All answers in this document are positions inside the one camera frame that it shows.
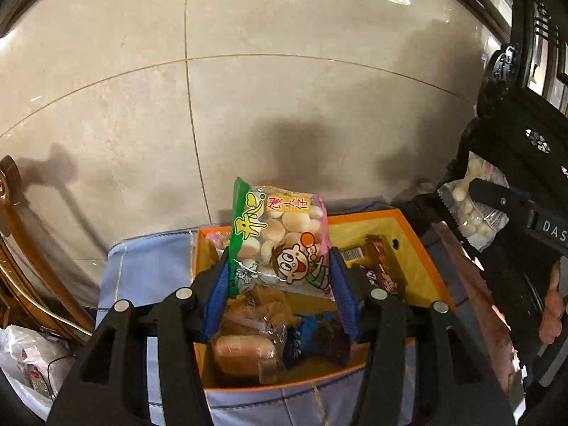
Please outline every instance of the white plastic bag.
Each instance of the white plastic bag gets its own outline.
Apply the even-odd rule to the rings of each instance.
[[[2,366],[2,371],[4,372],[6,379],[12,386],[12,389],[18,394],[21,401],[28,407],[33,413],[38,415],[44,421],[47,421],[47,416],[53,405],[53,400],[42,396],[38,391],[34,391],[24,382],[13,378]]]
[[[67,357],[69,351],[29,328],[10,325],[5,330],[0,329],[0,332],[3,333],[0,337],[2,352],[8,353],[19,364],[35,366],[56,397],[73,364],[73,359]]]
[[[496,166],[470,152],[464,179],[444,184],[438,189],[438,195],[452,214],[462,235],[473,247],[483,251],[493,242],[498,231],[506,226],[509,218],[502,211],[471,199],[469,184],[475,178],[509,187],[507,178]]]

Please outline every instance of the hand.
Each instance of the hand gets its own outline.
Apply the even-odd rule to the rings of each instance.
[[[544,300],[544,312],[539,329],[539,338],[543,343],[552,344],[562,331],[560,319],[564,314],[564,301],[558,292],[560,284],[560,263],[552,266],[550,284]]]

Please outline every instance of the candy bag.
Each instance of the candy bag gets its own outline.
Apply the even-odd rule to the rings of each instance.
[[[471,199],[469,184],[475,178],[509,187],[507,178],[497,167],[470,152],[464,179],[444,184],[438,189],[438,195],[457,222],[462,235],[473,247],[483,251],[493,242],[498,231],[507,225],[509,218],[502,211]]]
[[[251,187],[237,178],[229,242],[229,297],[257,283],[332,297],[329,245],[320,195]]]

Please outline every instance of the wooden chair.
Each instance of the wooden chair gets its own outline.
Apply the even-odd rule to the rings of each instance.
[[[37,276],[51,291],[53,296],[69,312],[80,327],[92,332],[94,321],[86,310],[78,303],[65,287],[58,275],[47,262],[39,250],[36,242],[28,234],[18,211],[15,201],[22,186],[18,167],[12,157],[7,155],[0,160],[0,219],[4,222],[8,232],[18,244],[24,256],[35,270]],[[40,307],[48,310],[45,300],[33,288],[30,281],[18,266],[10,253],[4,239],[0,237],[0,301],[5,307],[2,325],[5,326],[11,319],[33,329],[48,331],[69,341],[84,344],[71,326],[53,318],[30,302],[26,295]]]

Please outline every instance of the floor tile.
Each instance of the floor tile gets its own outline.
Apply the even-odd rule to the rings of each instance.
[[[48,256],[102,260],[118,240],[208,222],[184,62],[73,93],[16,126],[2,150]]]
[[[100,282],[106,266],[105,260],[70,260],[70,262],[63,262],[56,258],[48,260],[79,304],[97,307]]]
[[[39,0],[0,44],[0,133],[71,91],[184,51],[184,0]]]
[[[456,0],[187,0],[189,58],[314,56],[391,70],[474,100],[487,32]]]
[[[197,149],[211,216],[231,219],[232,182],[391,200],[437,182],[473,105],[423,83],[287,56],[191,61]]]

